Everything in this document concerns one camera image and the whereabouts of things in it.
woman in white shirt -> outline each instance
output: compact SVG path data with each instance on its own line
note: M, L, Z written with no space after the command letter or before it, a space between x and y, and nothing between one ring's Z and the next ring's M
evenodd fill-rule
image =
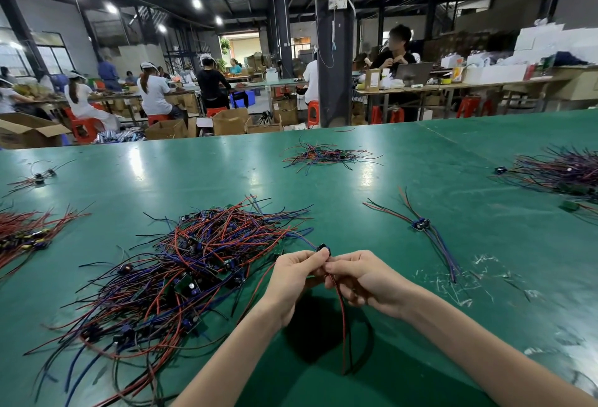
M305 93L305 103L309 104L310 101L319 101L320 92L318 89L318 53L313 54L313 61L307 64L305 71L303 72L303 79L305 79L309 86Z
M120 121L118 117L101 109L95 109L89 104L89 95L93 93L93 90L87 84L84 84L87 80L86 77L74 70L66 76L69 78L69 84L64 88L64 94L75 117L96 118L104 125L104 130L119 131Z
M176 106L171 105L164 95L170 92L167 79L160 77L158 69L151 62L141 64L143 73L137 81L139 93L141 94L141 107L148 116L165 114L171 119L182 118L187 123L187 115Z
M4 78L0 78L0 114L14 113L16 102L28 103L32 98L23 96L12 89L13 84Z

hand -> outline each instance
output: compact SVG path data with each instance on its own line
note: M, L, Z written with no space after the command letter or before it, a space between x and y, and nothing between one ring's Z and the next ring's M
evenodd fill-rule
M402 318L408 299L422 289L388 267L371 251L331 257L324 270L337 280L341 294L350 305L370 305L395 318ZM326 277L325 286L333 288L330 276Z
M305 290L324 282L322 268L330 253L298 251L280 256L274 265L268 288L255 308L265 308L279 315L280 326L286 327L295 313L295 303Z
M381 69L390 68L392 64L395 63L394 59L386 59L384 63L380 66Z

right hand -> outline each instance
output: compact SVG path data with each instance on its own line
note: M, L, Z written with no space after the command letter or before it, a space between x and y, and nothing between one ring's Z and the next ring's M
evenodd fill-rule
M422 290L367 250L330 257L324 271L334 276L350 305L370 305L395 318L402 318L408 299ZM334 287L330 276L326 277L324 285L327 289Z
M384 63L380 66L380 68L390 68L392 67L392 64L395 63L395 60L392 58L386 59L384 61Z

ponytail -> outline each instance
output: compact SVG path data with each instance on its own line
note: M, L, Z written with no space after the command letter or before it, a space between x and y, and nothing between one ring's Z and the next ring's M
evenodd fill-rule
M79 78L72 78L69 81L69 97L75 104L79 103L79 97L77 96L77 88L79 87Z
M156 71L155 68L144 68L144 72L141 73L141 78L140 78L139 83L141 84L141 89L145 93L148 93L148 78L154 71Z

laptop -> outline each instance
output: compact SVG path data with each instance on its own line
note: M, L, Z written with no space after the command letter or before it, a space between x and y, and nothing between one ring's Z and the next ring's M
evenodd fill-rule
M430 79L433 62L405 63L396 69L395 79L402 79L406 86L425 85Z

